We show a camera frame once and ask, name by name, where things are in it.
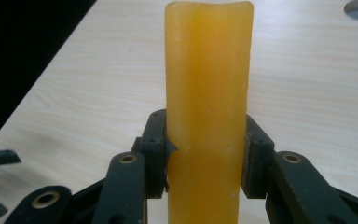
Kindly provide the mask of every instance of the candle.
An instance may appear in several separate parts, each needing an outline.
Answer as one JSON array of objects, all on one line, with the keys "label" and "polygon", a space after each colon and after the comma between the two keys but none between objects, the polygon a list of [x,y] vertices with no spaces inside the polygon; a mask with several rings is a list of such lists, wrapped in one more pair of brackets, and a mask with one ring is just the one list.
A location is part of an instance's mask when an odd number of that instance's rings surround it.
[{"label": "candle", "polygon": [[169,223],[237,223],[252,37],[249,2],[165,9]]}]

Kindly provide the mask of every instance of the wood grain surface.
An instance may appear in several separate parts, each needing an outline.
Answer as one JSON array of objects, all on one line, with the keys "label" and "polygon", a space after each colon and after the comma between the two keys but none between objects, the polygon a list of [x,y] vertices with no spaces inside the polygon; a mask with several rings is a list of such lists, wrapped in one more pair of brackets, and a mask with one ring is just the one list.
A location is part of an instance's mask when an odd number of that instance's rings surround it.
[{"label": "wood grain surface", "polygon": [[[168,3],[99,0],[66,41],[0,131],[0,149],[22,159],[0,166],[9,212],[41,187],[75,193],[104,178],[165,107]],[[346,1],[253,3],[248,114],[276,150],[306,156],[358,196],[358,21],[345,15]],[[166,196],[148,201],[149,223],[167,223]],[[264,201],[242,195],[240,223],[269,223]]]}]

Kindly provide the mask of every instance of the orange cylindrical object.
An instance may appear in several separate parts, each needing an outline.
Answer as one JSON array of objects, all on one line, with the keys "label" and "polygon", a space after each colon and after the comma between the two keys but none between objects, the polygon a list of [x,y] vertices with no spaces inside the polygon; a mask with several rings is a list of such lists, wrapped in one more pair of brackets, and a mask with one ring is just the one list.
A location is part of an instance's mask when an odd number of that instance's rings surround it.
[{"label": "orange cylindrical object", "polygon": [[253,10],[166,6],[169,224],[238,221]]}]

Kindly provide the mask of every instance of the light wood tabletop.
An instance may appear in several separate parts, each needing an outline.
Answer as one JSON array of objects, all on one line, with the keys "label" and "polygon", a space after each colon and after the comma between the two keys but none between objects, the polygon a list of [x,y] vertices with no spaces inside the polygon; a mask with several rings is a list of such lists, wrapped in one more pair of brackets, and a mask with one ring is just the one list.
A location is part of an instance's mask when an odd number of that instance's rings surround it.
[{"label": "light wood tabletop", "polygon": [[[168,3],[99,0],[74,30],[0,131],[0,149],[22,160],[0,166],[9,213],[36,189],[76,193],[104,178],[165,108]],[[358,20],[346,0],[253,3],[248,114],[277,151],[306,156],[358,197]],[[269,223],[264,202],[242,194],[240,223]],[[149,223],[167,223],[166,194],[148,205]]]}]

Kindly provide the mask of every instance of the table surface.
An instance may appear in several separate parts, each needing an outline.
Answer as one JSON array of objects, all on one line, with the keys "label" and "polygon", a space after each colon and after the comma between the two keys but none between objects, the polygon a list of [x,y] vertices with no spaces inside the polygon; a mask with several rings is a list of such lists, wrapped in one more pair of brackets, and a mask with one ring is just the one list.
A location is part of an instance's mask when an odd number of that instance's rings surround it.
[{"label": "table surface", "polygon": [[[306,156],[358,196],[358,21],[346,1],[253,3],[248,114],[276,150]],[[0,166],[9,212],[44,186],[75,193],[104,178],[165,107],[167,4],[99,0],[78,25],[0,131],[0,149],[22,159]],[[148,201],[149,223],[167,223],[166,199]],[[241,195],[240,223],[269,223],[264,201]]]}]

